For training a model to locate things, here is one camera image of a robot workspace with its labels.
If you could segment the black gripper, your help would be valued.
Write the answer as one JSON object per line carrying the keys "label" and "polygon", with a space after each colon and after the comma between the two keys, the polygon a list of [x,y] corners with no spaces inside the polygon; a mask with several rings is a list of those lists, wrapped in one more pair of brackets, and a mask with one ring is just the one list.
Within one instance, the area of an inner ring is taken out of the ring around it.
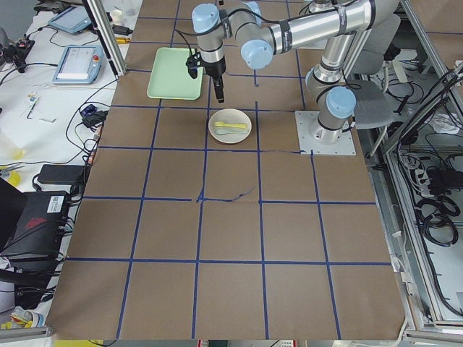
{"label": "black gripper", "polygon": [[215,62],[205,62],[205,72],[213,78],[213,87],[218,103],[224,102],[224,83],[222,75],[226,71],[226,60],[221,59]]}

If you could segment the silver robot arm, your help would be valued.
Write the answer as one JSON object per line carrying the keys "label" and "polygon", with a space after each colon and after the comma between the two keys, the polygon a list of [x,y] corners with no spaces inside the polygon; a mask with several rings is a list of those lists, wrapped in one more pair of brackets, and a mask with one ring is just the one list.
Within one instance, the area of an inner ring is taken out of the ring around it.
{"label": "silver robot arm", "polygon": [[265,20],[254,1],[222,10],[215,4],[198,4],[191,17],[199,49],[189,58],[187,66],[189,70],[204,68],[213,80],[217,101],[223,103],[224,40],[235,39],[242,59],[254,70],[268,66],[277,54],[326,40],[320,62],[306,76],[307,89],[319,107],[318,117],[309,131],[318,142],[333,144],[340,138],[356,106],[354,93],[340,84],[344,62],[353,49],[355,37],[387,20],[397,5],[397,1],[327,4],[317,12],[276,20],[263,27]]}

